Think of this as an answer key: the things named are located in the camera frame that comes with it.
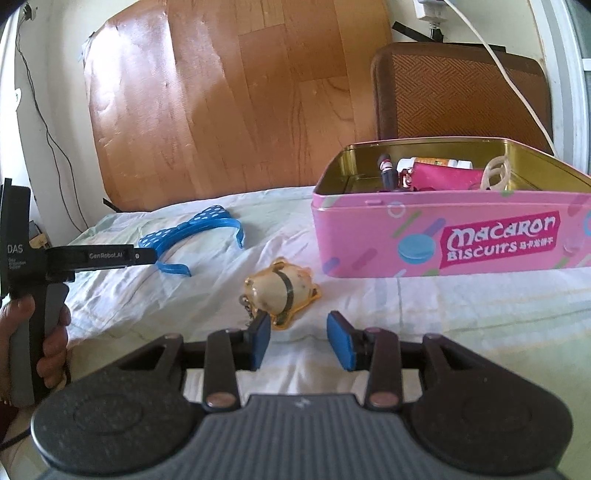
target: blue gripper pad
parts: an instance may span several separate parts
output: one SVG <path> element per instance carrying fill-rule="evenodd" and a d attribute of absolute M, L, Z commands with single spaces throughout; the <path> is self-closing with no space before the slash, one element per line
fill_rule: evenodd
<path fill-rule="evenodd" d="M 326 317 L 326 334 L 341 366 L 349 372 L 354 371 L 357 354 L 353 348 L 353 340 L 332 312 Z"/>
<path fill-rule="evenodd" d="M 252 339 L 252 371 L 260 368 L 271 340 L 271 322 L 263 322 Z"/>
<path fill-rule="evenodd" d="M 149 233 L 140 239 L 138 246 L 141 248 L 154 248 L 158 257 L 161 257 L 166 250 L 188 236 L 223 226 L 231 226 L 238 229 L 236 242 L 238 242 L 238 247 L 244 248 L 244 230 L 242 229 L 242 224 L 233 218 L 230 212 L 221 205 L 212 205 L 195 215 L 188 222 L 183 222 L 176 227 Z M 165 273 L 191 276 L 191 271 L 187 265 L 166 264 L 157 261 L 156 266 L 160 271 Z"/>

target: wall outlet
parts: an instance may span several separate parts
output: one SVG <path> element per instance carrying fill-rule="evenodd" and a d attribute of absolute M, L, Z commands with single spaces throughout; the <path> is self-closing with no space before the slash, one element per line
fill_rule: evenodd
<path fill-rule="evenodd" d="M 33 8 L 29 4 L 29 2 L 27 2 L 25 6 L 22 8 L 23 18 L 25 20 L 35 20 L 37 17 L 37 9 L 39 9 L 39 7 Z"/>
<path fill-rule="evenodd" d="M 419 20 L 441 23 L 447 20 L 447 4 L 443 0 L 413 0 Z"/>

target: wooden headboard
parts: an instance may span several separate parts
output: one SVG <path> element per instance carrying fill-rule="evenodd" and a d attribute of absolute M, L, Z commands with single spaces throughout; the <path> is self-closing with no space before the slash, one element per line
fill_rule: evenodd
<path fill-rule="evenodd" d="M 141 0 L 85 54 L 105 190 L 123 210 L 314 185 L 376 138 L 382 0 Z"/>

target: white bed sheet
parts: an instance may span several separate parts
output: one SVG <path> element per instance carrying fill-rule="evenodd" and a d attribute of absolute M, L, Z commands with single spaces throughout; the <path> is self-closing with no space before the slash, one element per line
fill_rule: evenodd
<path fill-rule="evenodd" d="M 403 340 L 440 332 L 487 355 L 559 395 L 575 420 L 573 441 L 561 464 L 571 480 L 591 471 L 591 268 L 537 273 L 339 279 L 322 273 L 311 217 L 312 189 L 277 189 L 200 200 L 151 213 L 108 215 L 74 243 L 135 243 L 147 233 L 178 225 L 210 205 L 222 205 L 245 230 L 195 235 L 166 253 L 189 266 L 190 278 L 154 266 L 81 273 L 67 299 L 73 314 L 69 335 L 73 378 L 80 378 L 167 332 L 203 340 L 248 320 L 238 303 L 244 279 L 276 257 L 309 266 L 322 298 L 293 326 L 273 332 L 259 372 L 240 372 L 242 401 L 250 393 L 353 392 L 360 398 L 366 373 L 340 369 L 326 341 L 330 310 L 357 327 L 380 326 Z M 200 398 L 201 372 L 191 372 L 185 395 Z M 405 396 L 418 385 L 405 381 Z M 7 437 L 26 428 L 22 412 Z M 46 467 L 31 439 L 5 452 L 13 480 L 35 478 Z"/>

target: finger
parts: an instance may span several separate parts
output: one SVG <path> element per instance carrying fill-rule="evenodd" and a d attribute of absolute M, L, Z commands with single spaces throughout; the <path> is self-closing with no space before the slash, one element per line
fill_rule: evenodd
<path fill-rule="evenodd" d="M 61 369 L 66 363 L 66 351 L 62 350 L 55 356 L 43 357 L 37 362 L 37 373 L 41 378 L 49 378 L 56 373 L 61 373 Z"/>
<path fill-rule="evenodd" d="M 43 342 L 43 355 L 46 357 L 55 356 L 68 345 L 68 331 L 66 327 L 58 325 L 51 335 Z"/>
<path fill-rule="evenodd" d="M 70 309 L 64 305 L 60 310 L 60 325 L 68 326 L 72 323 L 72 315 L 70 314 Z"/>
<path fill-rule="evenodd" d="M 50 377 L 45 379 L 45 386 L 47 388 L 56 388 L 60 383 L 63 375 L 61 371 L 59 373 L 55 373 Z"/>
<path fill-rule="evenodd" d="M 35 300 L 31 295 L 8 302 L 0 310 L 0 338 L 10 338 L 22 322 L 31 318 L 34 311 Z"/>
<path fill-rule="evenodd" d="M 26 322 L 35 311 L 33 297 L 27 295 L 18 300 L 11 300 L 0 309 L 0 395 L 9 398 L 10 370 L 8 369 L 8 355 L 10 336 Z"/>

